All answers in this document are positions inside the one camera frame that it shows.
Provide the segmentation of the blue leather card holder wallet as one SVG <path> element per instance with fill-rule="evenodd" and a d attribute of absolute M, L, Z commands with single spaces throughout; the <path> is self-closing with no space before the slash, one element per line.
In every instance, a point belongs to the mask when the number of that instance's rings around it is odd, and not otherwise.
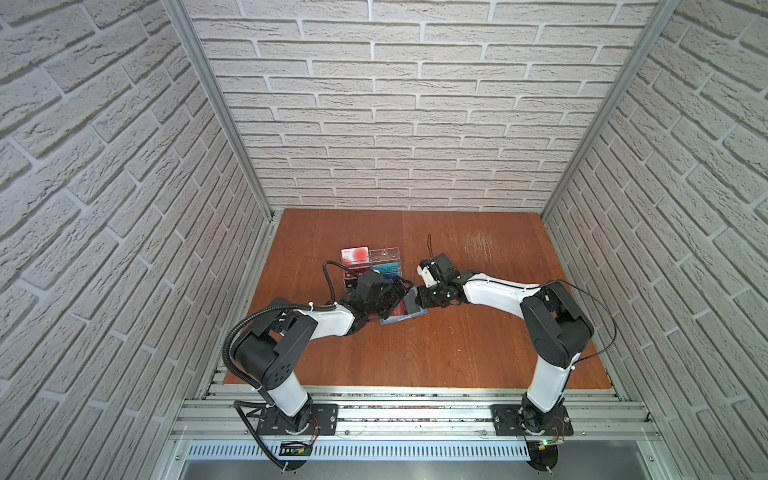
<path fill-rule="evenodd" d="M 416 318 L 425 315 L 428 310 L 421 306 L 421 300 L 419 296 L 419 288 L 412 287 L 402 301 L 405 301 L 408 306 L 409 314 L 405 317 L 390 319 L 390 315 L 387 318 L 380 320 L 381 325 L 389 325 L 398 323 L 404 320 Z"/>

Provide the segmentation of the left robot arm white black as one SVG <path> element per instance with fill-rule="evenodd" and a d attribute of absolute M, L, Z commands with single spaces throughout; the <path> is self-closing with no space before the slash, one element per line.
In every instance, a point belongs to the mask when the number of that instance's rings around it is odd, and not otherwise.
<path fill-rule="evenodd" d="M 222 361 L 230 373 L 277 408 L 291 431 L 301 432 L 310 423 L 312 399 L 295 368 L 308 344 L 325 337 L 350 336 L 373 317 L 388 318 L 416 293 L 412 282 L 368 269 L 359 275 L 355 287 L 327 304 L 297 304 L 276 298 L 226 335 Z"/>

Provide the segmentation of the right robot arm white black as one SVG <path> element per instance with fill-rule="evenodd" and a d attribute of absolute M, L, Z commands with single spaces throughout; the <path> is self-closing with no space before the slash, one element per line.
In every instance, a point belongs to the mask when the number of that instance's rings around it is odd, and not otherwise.
<path fill-rule="evenodd" d="M 571 371 L 580 360 L 594 327 L 571 293 L 559 282 L 521 284 L 465 273 L 440 254 L 420 262 L 424 285 L 418 303 L 425 309 L 447 307 L 454 301 L 491 307 L 525 321 L 538 355 L 530 386 L 522 398 L 521 427 L 540 435 L 562 406 Z"/>

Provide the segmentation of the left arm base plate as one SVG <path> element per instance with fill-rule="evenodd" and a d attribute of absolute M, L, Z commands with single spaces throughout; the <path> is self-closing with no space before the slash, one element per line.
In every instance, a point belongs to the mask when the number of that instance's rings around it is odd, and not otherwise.
<path fill-rule="evenodd" d="M 320 436 L 336 433 L 339 405 L 313 403 L 296 415 L 288 416 L 277 407 L 263 410 L 257 427 L 259 435 L 311 435 L 319 428 Z"/>

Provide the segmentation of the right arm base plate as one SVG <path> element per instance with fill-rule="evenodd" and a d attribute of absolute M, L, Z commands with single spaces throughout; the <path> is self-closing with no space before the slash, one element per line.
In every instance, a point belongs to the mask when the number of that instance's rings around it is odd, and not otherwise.
<path fill-rule="evenodd" d="M 553 436 L 574 434 L 570 416 L 564 404 L 541 413 L 534 407 L 520 404 L 496 404 L 490 407 L 497 436 Z"/>

